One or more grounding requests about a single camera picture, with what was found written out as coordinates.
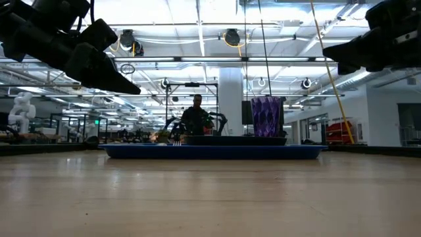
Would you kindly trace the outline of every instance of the cable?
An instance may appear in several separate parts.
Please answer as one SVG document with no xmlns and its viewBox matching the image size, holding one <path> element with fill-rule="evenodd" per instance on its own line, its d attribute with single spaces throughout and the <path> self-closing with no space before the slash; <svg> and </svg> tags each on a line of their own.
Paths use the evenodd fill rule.
<svg viewBox="0 0 421 237">
<path fill-rule="evenodd" d="M 317 19 L 316 19 L 316 11 L 314 10 L 313 0 L 310 0 L 310 4 L 311 4 L 311 11 L 312 11 L 313 17 L 314 17 L 314 23 L 316 24 L 318 40 L 319 40 L 320 46 L 322 47 L 322 50 L 323 50 L 324 46 L 323 46 L 322 36 L 320 35 L 320 29 L 318 28 L 318 23 L 317 23 Z M 337 93 L 337 89 L 336 89 L 336 86 L 335 86 L 334 79 L 332 77 L 332 74 L 330 73 L 329 64 L 328 64 L 328 62 L 326 60 L 324 62 L 326 64 L 326 69 L 328 70 L 330 84 L 332 85 L 332 88 L 334 89 L 334 92 L 335 92 L 335 95 L 336 95 L 336 99 L 337 99 L 337 103 L 339 105 L 339 108 L 341 109 L 341 114 L 342 114 L 343 122 L 345 123 L 345 126 L 347 127 L 349 139 L 351 140 L 351 144 L 354 144 L 354 138 L 353 138 L 353 135 L 351 133 L 351 129 L 349 128 L 347 117 L 345 116 L 345 111 L 343 110 L 343 107 L 342 107 L 341 99 L 339 98 L 339 95 Z"/>
<path fill-rule="evenodd" d="M 262 36 L 263 36 L 263 47 L 264 47 L 264 58 L 266 61 L 266 70 L 268 73 L 268 85 L 269 85 L 269 95 L 272 97 L 272 87 L 270 86 L 270 75 L 269 75 L 269 62 L 268 62 L 268 53 L 266 51 L 266 40 L 264 37 L 264 28 L 263 28 L 263 17 L 262 17 L 262 9 L 260 7 L 260 0 L 259 0 L 259 12 L 260 12 L 260 23 L 262 25 Z"/>
<path fill-rule="evenodd" d="M 94 10 L 93 10 L 93 8 L 95 7 L 95 0 L 91 0 L 91 24 L 93 24 L 94 22 L 95 22 L 95 17 L 94 17 L 94 15 L 93 15 L 93 12 L 94 12 Z"/>
</svg>

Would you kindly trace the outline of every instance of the yellow cable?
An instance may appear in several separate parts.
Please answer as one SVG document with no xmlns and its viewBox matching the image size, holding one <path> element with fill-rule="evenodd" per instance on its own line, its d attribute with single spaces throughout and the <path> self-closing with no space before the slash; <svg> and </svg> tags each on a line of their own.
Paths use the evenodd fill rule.
<svg viewBox="0 0 421 237">
<path fill-rule="evenodd" d="M 117 51 L 118 51 L 118 49 L 120 49 L 120 36 L 121 36 L 121 35 L 119 35 L 119 36 L 118 36 L 118 40 L 117 40 L 117 49 L 113 49 L 113 48 L 111 47 L 111 45 L 110 45 L 110 49 L 111 49 L 111 51 L 113 51 L 113 52 L 117 52 Z"/>
<path fill-rule="evenodd" d="M 320 35 L 320 29 L 318 28 L 318 23 L 317 23 L 317 19 L 316 19 L 316 11 L 314 10 L 313 0 L 310 0 L 310 4 L 311 4 L 311 11 L 312 11 L 313 17 L 314 17 L 314 23 L 316 24 L 318 40 L 319 40 L 320 46 L 322 47 L 322 50 L 323 50 L 323 48 L 324 48 L 323 47 L 323 41 L 322 41 L 322 36 Z M 351 129 L 349 128 L 349 125 L 348 125 L 348 122 L 347 122 L 347 117 L 345 116 L 345 111 L 343 110 L 343 107 L 342 107 L 341 99 L 339 98 L 339 95 L 337 93 L 336 86 L 335 86 L 335 83 L 334 83 L 334 79 L 332 78 L 332 74 L 330 73 L 329 64 L 326 60 L 325 60 L 325 64 L 326 64 L 326 69 L 328 70 L 330 84 L 332 85 L 332 88 L 334 89 L 336 99 L 337 99 L 337 103 L 339 105 L 339 108 L 341 109 L 343 122 L 345 123 L 345 126 L 347 127 L 349 139 L 351 140 L 351 144 L 354 144 L 354 138 L 353 138 L 353 135 L 351 133 Z"/>
</svg>

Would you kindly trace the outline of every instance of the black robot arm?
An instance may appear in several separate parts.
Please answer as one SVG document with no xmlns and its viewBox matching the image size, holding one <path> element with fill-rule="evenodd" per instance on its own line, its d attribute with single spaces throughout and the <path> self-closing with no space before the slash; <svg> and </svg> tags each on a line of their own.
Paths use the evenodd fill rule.
<svg viewBox="0 0 421 237">
<path fill-rule="evenodd" d="M 103 51 L 117 41 L 102 20 L 82 33 L 71 30 L 90 8 L 86 0 L 0 0 L 0 41 L 5 56 L 22 62 L 30 55 L 88 88 L 139 94 Z"/>
<path fill-rule="evenodd" d="M 386 0 L 366 13 L 370 31 L 348 43 L 327 47 L 341 75 L 365 67 L 377 72 L 421 66 L 421 0 Z"/>
</svg>

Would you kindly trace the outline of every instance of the purple glass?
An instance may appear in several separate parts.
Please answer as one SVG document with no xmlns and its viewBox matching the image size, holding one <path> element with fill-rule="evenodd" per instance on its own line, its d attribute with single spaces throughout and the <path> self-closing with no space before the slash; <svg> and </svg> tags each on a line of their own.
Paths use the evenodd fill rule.
<svg viewBox="0 0 421 237">
<path fill-rule="evenodd" d="M 278 137 L 281 98 L 256 97 L 251 99 L 255 136 Z"/>
</svg>

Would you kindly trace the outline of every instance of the dark shirt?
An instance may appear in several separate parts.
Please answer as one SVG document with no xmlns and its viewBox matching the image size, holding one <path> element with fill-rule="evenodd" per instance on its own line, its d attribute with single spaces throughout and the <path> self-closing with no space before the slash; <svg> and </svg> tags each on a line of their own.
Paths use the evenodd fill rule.
<svg viewBox="0 0 421 237">
<path fill-rule="evenodd" d="M 203 132 L 203 119 L 207 114 L 202 108 L 190 107 L 184 111 L 182 122 L 186 125 L 188 132 L 191 132 L 194 136 L 202 136 L 205 134 Z"/>
</svg>

